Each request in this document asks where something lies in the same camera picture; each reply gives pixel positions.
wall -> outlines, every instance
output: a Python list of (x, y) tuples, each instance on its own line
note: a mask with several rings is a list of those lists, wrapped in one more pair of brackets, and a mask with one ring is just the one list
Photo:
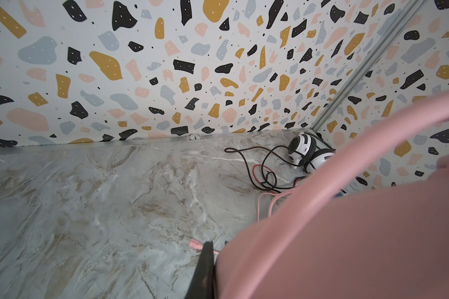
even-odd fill
[[(319, 132), (336, 148), (397, 110), (449, 90), (449, 1), (428, 1)], [(449, 122), (409, 138), (359, 175), (364, 188), (426, 179), (449, 153)]]
[(304, 127), (405, 4), (0, 1), (0, 147)]

marble floor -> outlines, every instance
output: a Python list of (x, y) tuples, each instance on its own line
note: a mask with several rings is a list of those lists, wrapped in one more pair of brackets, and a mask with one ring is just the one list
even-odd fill
[[(256, 221), (261, 192), (224, 149), (295, 134), (0, 155), (0, 298), (183, 298), (199, 256), (183, 237), (220, 250)], [(283, 184), (302, 175), (267, 165)]]

